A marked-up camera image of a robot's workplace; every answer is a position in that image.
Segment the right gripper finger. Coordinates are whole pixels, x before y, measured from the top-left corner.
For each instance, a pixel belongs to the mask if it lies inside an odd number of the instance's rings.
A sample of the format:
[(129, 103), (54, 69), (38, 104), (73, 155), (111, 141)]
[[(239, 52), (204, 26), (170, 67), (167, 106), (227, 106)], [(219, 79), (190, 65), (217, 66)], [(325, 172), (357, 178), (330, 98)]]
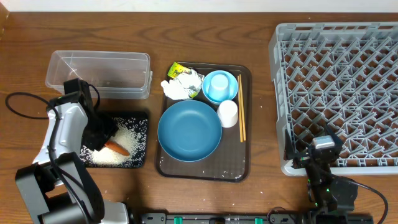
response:
[(325, 124), (323, 127), (325, 130), (325, 135), (330, 136), (335, 145), (343, 145), (343, 141), (335, 134), (335, 132), (329, 127), (328, 124)]
[(292, 160), (295, 158), (296, 152), (294, 149), (294, 145), (292, 143), (292, 139), (290, 137), (289, 131), (285, 130), (285, 149), (284, 149), (284, 160)]

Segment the orange carrot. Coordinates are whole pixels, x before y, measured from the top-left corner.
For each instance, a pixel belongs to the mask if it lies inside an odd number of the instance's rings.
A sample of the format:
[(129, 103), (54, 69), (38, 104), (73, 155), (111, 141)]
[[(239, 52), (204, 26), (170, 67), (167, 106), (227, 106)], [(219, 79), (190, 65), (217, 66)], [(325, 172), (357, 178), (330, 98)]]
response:
[(107, 141), (104, 146), (114, 152), (117, 152), (118, 154), (123, 155), (123, 156), (130, 156), (129, 151), (127, 151), (125, 148), (123, 148), (122, 146), (120, 146), (119, 144), (117, 144), (113, 141)]

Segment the dark blue plate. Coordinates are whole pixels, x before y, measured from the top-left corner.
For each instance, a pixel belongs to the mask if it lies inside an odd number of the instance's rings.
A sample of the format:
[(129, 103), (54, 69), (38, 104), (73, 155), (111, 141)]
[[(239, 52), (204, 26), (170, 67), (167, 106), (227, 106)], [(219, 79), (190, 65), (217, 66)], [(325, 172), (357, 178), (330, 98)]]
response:
[(211, 155), (221, 142), (223, 128), (216, 111), (197, 100), (180, 101), (162, 114), (157, 136), (162, 149), (182, 162)]

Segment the white tissue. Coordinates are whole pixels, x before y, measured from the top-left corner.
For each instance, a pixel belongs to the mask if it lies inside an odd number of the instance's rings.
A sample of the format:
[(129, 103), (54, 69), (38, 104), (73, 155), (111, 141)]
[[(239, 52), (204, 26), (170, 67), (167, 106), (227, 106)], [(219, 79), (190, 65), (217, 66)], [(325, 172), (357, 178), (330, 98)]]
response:
[(188, 69), (169, 81), (162, 81), (160, 85), (171, 100), (191, 100), (201, 91), (203, 81), (203, 75)]

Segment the yellow silver snack wrapper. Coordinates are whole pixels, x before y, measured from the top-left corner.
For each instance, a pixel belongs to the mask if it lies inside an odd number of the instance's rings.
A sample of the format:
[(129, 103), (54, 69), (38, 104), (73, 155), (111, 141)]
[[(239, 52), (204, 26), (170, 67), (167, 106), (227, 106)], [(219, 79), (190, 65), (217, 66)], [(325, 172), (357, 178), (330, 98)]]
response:
[(174, 62), (172, 66), (169, 68), (169, 71), (167, 72), (167, 76), (174, 79), (181, 73), (190, 73), (191, 69), (184, 67), (183, 65)]

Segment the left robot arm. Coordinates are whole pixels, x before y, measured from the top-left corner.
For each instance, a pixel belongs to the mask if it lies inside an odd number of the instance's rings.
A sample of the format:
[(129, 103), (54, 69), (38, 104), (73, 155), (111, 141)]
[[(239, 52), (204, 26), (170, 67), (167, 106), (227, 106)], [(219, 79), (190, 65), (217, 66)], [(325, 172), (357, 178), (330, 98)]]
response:
[(80, 159), (82, 147), (99, 151), (118, 130), (98, 112), (79, 78), (64, 82), (65, 94), (47, 102), (44, 143), (15, 182), (34, 223), (129, 223), (122, 202), (106, 202)]

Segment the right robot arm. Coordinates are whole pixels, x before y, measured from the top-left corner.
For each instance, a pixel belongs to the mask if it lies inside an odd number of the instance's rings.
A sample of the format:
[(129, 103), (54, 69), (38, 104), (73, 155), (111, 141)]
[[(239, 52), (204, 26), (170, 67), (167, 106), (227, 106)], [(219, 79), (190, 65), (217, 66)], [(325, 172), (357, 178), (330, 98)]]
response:
[(351, 179), (331, 173), (330, 163), (339, 158), (343, 141), (324, 125), (324, 134), (312, 139), (301, 151), (294, 149), (285, 132), (285, 160), (294, 169), (304, 168), (308, 177), (308, 198), (315, 208), (297, 217), (297, 223), (349, 223), (348, 213), (354, 210), (358, 186)]

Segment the grey dishwasher rack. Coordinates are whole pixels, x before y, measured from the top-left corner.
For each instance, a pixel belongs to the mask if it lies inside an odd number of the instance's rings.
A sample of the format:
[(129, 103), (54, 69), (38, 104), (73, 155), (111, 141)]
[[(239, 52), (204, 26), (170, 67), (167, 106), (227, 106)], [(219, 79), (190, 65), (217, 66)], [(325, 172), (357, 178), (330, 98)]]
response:
[(397, 174), (397, 23), (283, 23), (269, 42), (281, 171), (323, 134), (343, 141), (337, 175)]

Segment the clear plastic bin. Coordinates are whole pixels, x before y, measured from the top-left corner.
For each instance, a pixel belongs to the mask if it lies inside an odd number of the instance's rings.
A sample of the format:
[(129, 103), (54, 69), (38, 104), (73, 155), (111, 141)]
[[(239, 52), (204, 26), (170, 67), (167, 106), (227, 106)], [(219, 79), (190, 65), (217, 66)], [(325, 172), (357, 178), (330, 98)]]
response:
[(56, 50), (45, 84), (64, 94), (63, 83), (79, 78), (92, 84), (101, 98), (144, 100), (150, 95), (150, 56), (137, 52)]

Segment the brown serving tray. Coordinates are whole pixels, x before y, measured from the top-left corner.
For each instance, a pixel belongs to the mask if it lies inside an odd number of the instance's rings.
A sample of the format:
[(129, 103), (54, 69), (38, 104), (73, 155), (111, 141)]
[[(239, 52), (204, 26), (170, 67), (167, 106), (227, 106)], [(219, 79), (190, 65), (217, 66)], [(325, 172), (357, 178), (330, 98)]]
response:
[(240, 141), (239, 124), (222, 130), (220, 143), (208, 157), (195, 161), (184, 162), (168, 155), (161, 144), (157, 146), (155, 166), (164, 177), (217, 180), (240, 182), (246, 178), (250, 167), (251, 149), (251, 72), (242, 65), (222, 65), (198, 62), (180, 62), (184, 67), (207, 75), (216, 70), (224, 70), (234, 77), (241, 75), (243, 84), (243, 103), (245, 116), (246, 140)]

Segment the wooden chopstick right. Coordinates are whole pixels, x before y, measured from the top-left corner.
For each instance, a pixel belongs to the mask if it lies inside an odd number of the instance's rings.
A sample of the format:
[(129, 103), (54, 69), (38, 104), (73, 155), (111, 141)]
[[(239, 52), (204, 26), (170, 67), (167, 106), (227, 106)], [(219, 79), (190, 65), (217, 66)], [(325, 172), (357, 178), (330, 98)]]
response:
[(242, 121), (243, 121), (243, 142), (246, 140), (246, 124), (244, 117), (244, 101), (243, 101), (243, 86), (242, 86), (242, 78), (241, 78), (241, 112), (242, 112)]

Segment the wooden chopstick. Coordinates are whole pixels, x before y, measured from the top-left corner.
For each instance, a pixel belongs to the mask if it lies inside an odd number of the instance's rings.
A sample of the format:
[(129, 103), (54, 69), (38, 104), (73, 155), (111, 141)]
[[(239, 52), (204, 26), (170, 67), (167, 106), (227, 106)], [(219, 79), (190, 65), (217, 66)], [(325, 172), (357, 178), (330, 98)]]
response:
[(241, 75), (238, 75), (238, 112), (239, 112), (239, 136), (240, 142), (243, 142), (243, 121), (241, 112)]
[(246, 124), (244, 117), (244, 101), (243, 101), (243, 86), (242, 86), (242, 78), (241, 78), (241, 112), (242, 112), (242, 121), (243, 121), (243, 142), (246, 140)]

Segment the white cup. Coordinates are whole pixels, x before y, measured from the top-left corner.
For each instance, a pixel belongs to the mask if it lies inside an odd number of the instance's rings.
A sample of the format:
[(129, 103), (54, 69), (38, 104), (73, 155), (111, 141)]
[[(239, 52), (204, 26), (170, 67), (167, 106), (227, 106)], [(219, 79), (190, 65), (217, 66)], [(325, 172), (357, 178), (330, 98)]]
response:
[(217, 114), (224, 128), (231, 128), (238, 122), (238, 106), (232, 100), (223, 101), (217, 109)]

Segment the wooden chopstick left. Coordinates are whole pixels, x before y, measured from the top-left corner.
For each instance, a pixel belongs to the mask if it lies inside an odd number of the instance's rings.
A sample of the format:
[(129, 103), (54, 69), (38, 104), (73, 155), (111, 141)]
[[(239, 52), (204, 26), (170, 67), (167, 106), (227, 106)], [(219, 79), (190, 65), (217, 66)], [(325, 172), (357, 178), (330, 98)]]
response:
[(238, 75), (238, 112), (239, 112), (239, 136), (240, 142), (243, 142), (243, 121), (241, 112), (241, 75)]

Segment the light blue cup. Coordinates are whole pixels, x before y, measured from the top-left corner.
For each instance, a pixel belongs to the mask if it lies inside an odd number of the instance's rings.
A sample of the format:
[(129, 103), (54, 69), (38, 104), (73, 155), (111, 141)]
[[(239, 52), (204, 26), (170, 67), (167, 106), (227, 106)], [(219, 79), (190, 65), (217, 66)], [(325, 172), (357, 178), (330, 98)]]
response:
[(208, 95), (213, 101), (224, 101), (229, 96), (229, 80), (225, 74), (215, 74), (210, 77)]

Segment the light blue bowl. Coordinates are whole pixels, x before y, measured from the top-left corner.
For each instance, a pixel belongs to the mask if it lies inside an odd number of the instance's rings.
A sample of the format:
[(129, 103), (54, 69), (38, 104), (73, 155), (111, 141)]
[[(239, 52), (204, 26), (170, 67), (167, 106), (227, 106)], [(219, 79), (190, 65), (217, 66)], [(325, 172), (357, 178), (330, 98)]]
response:
[(235, 98), (235, 96), (238, 94), (238, 81), (237, 81), (236, 77), (233, 74), (231, 74), (231, 73), (229, 73), (227, 71), (224, 71), (224, 70), (216, 70), (214, 72), (210, 72), (204, 78), (204, 81), (203, 81), (203, 84), (202, 84), (202, 90), (203, 90), (203, 94), (205, 95), (205, 97), (209, 101), (211, 101), (213, 104), (216, 104), (216, 105), (222, 103), (223, 101), (213, 101), (208, 95), (208, 89), (209, 89), (209, 85), (210, 85), (210, 77), (212, 75), (219, 74), (219, 73), (225, 74), (228, 77), (228, 80), (229, 80), (229, 96), (228, 96), (227, 100), (233, 100)]

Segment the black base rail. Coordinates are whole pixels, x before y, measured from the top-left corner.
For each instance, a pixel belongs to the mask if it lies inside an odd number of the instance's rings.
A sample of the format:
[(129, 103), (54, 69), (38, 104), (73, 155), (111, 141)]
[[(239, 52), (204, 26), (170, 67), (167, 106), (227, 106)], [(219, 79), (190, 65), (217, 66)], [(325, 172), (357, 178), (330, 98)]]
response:
[(140, 224), (316, 224), (348, 223), (372, 224), (373, 218), (366, 215), (308, 215), (270, 213), (268, 215), (210, 215), (145, 213), (139, 217)]

